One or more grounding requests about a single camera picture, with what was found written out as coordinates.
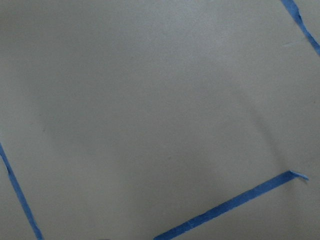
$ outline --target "gray floor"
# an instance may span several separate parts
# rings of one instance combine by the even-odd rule
[[[320,2],[297,0],[320,40]],[[320,236],[320,57],[281,1],[0,2],[0,141],[46,240]],[[0,163],[0,239],[35,239]]]

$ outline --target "concrete floor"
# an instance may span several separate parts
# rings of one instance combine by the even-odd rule
[[[297,0],[320,40],[320,2]],[[320,57],[280,0],[0,2],[0,141],[46,240],[320,236]],[[0,239],[35,239],[0,163]]]

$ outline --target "blue painter's tape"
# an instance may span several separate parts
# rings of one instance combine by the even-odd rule
[[[41,231],[40,231],[40,229],[39,229],[39,227],[38,227],[38,225],[36,223],[36,220],[35,220],[32,212],[31,212],[31,209],[30,209],[30,207],[29,207],[29,205],[27,203],[27,200],[25,198],[25,195],[21,190],[21,187],[20,187],[20,185],[18,183],[18,180],[16,179],[14,171],[12,170],[12,168],[10,166],[10,163],[9,163],[9,161],[7,159],[7,156],[5,154],[5,151],[4,151],[1,143],[0,143],[0,156],[3,159],[3,162],[4,162],[5,166],[6,166],[7,171],[8,171],[9,179],[11,181],[13,189],[14,189],[14,191],[15,191],[15,193],[16,193],[19,201],[20,201],[20,204],[21,204],[21,206],[23,208],[23,211],[24,211],[26,217],[28,218],[28,221],[29,221],[29,223],[30,223],[30,225],[31,225],[31,227],[33,229],[33,232],[34,232],[37,240],[43,240],[44,238],[42,236],[42,233],[41,233]]]
[[[292,16],[292,18],[294,19],[294,21],[296,22],[296,24],[298,24],[298,26],[301,28],[303,34],[306,36],[306,38],[309,40],[309,42],[311,43],[312,47],[314,48],[314,50],[319,54],[320,56],[320,45],[319,43],[317,43],[317,41],[315,40],[315,38],[311,35],[311,33],[308,31],[308,29],[306,28],[301,15],[299,13],[299,8],[296,5],[294,0],[281,0],[281,2],[283,3],[283,5],[285,6],[286,10],[290,13],[290,15]]]
[[[218,217],[221,214],[224,214],[276,187],[279,187],[282,184],[285,184],[286,182],[289,182],[292,179],[295,178],[303,178],[305,180],[309,180],[307,176],[300,174],[295,171],[286,171],[284,173],[281,173],[280,175],[244,192],[241,193],[240,195],[225,201],[224,203],[212,208],[211,210],[196,216],[185,223],[176,226],[169,231],[166,231],[159,236],[156,236],[153,240],[170,240],[173,239],[211,219],[214,219]]]

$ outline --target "torn tape end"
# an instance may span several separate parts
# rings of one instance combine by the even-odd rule
[[[303,175],[303,174],[301,174],[301,173],[299,173],[299,172],[292,171],[292,170],[290,170],[290,172],[291,172],[293,175],[297,176],[297,177],[300,177],[300,178],[303,178],[303,179],[306,180],[306,181],[309,181],[309,178],[308,178],[306,175]]]

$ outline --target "tape strip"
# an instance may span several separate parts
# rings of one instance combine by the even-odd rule
[[[39,227],[38,227],[38,225],[36,223],[36,220],[35,220],[32,212],[31,212],[31,209],[30,209],[30,207],[29,207],[29,205],[27,203],[27,200],[25,198],[25,195],[21,190],[21,187],[20,187],[20,185],[18,183],[18,180],[16,179],[14,171],[12,170],[12,168],[10,166],[10,163],[9,163],[9,161],[7,159],[7,156],[5,154],[5,151],[4,151],[1,143],[0,143],[0,155],[1,155],[2,160],[3,160],[3,162],[4,162],[5,166],[6,166],[6,169],[8,171],[9,179],[10,179],[11,184],[13,186],[13,189],[14,189],[14,191],[16,193],[16,196],[18,197],[18,199],[20,201],[20,204],[21,204],[21,206],[23,208],[23,211],[24,211],[26,217],[28,218],[28,221],[29,221],[29,223],[30,223],[30,225],[31,225],[31,227],[33,229],[33,232],[34,232],[36,238],[38,240],[43,240],[44,238],[42,236],[42,233],[41,233],[41,231],[40,231],[40,229],[39,229]]]
[[[319,43],[317,43],[315,38],[311,35],[311,33],[306,28],[304,21],[302,20],[302,17],[299,13],[299,8],[296,5],[295,1],[294,0],[281,0],[281,2],[285,6],[286,10],[290,13],[291,17],[294,19],[296,24],[298,24],[298,26],[302,30],[303,34],[306,36],[306,38],[311,43],[314,50],[320,56],[320,45],[319,45]]]
[[[211,210],[196,216],[189,221],[186,221],[185,223],[176,226],[169,231],[166,231],[159,236],[156,236],[153,240],[170,240],[173,239],[211,219],[214,219],[218,217],[221,214],[224,214],[276,187],[279,187],[282,184],[285,184],[286,182],[289,182],[292,179],[295,179],[297,177],[303,178],[305,180],[309,180],[307,176],[294,172],[294,171],[286,171],[244,193],[241,193],[240,195],[212,208]]]

